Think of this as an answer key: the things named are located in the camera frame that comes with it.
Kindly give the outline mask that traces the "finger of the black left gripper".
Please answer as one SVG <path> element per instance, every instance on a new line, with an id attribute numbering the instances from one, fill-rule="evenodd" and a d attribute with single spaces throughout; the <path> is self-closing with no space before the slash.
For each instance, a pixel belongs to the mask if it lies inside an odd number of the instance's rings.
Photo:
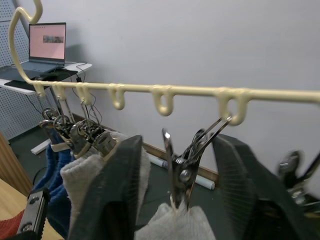
<path id="1" fill-rule="evenodd" d="M 41 240 L 47 216 L 50 193 L 46 187 L 32 190 L 20 221 L 17 240 Z"/>

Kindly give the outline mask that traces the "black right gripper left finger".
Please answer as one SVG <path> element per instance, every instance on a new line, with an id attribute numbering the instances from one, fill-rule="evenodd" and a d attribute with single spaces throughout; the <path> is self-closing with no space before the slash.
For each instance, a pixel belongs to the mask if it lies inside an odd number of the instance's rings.
<path id="1" fill-rule="evenodd" d="M 143 138 L 122 141 L 91 181 L 70 240 L 132 240 L 138 213 Z"/>

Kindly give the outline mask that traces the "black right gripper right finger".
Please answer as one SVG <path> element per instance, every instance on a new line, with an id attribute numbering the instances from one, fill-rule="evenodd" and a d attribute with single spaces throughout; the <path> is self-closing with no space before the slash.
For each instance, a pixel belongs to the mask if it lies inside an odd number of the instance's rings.
<path id="1" fill-rule="evenodd" d="M 212 141 L 227 217 L 237 240 L 318 240 L 316 228 L 251 148 L 219 134 Z"/>

